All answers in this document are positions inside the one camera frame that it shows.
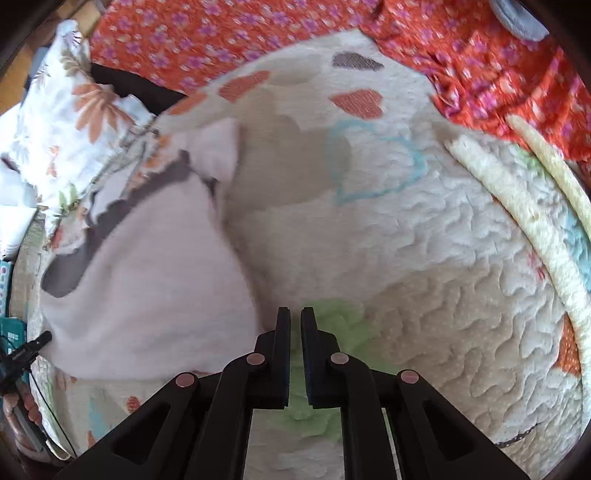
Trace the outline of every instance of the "black cable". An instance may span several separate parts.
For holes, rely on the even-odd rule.
[[[10,346],[16,350],[14,343],[12,343],[8,337],[6,337],[5,335],[0,335],[0,338],[4,338],[10,344]],[[39,387],[37,380],[35,380],[35,376],[33,376],[33,372],[31,370],[29,370],[28,372],[29,372],[29,375],[31,376],[31,378],[33,379],[33,382],[35,383],[35,387],[37,387],[37,391],[39,392],[39,395],[41,395],[41,398],[43,399],[43,402],[45,403],[47,410],[49,410],[49,413],[51,413],[51,416],[56,421],[57,426],[60,428],[61,432],[64,434],[64,437],[66,438],[66,441],[68,442],[68,445],[70,445],[70,448],[72,449],[72,455],[74,455],[74,458],[78,458],[78,456],[76,455],[76,450],[75,450],[74,446],[72,445],[70,439],[68,438],[68,435],[66,435],[66,432],[62,428],[60,421],[57,419],[56,414],[53,413],[53,410],[49,406],[49,403],[45,399],[45,396],[43,396],[43,392],[41,391],[41,388]]]

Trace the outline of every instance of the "bed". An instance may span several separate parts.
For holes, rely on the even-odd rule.
[[[584,447],[586,346],[522,229],[446,141],[466,134],[493,152],[548,213],[583,278],[589,239],[534,155],[447,122],[432,92],[361,33],[344,32],[221,77],[153,128],[242,123],[226,229],[267,328],[278,306],[312,305],[345,351],[385,371],[416,369],[531,478],[565,475],[564,458]],[[13,280],[11,314],[30,336],[42,328],[45,242],[35,221]],[[338,412],[307,407],[297,349],[292,363],[290,407],[256,412],[246,478],[342,478]],[[78,453],[168,380],[85,381],[43,359],[33,372]]]

